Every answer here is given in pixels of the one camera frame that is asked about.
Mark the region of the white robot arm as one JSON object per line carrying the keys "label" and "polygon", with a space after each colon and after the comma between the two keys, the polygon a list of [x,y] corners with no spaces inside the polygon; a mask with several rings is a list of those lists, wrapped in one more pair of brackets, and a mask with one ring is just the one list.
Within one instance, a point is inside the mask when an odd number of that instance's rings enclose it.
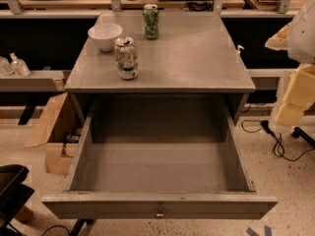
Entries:
{"label": "white robot arm", "polygon": [[287,54],[299,63],[315,63],[315,0],[308,0],[292,19]]}

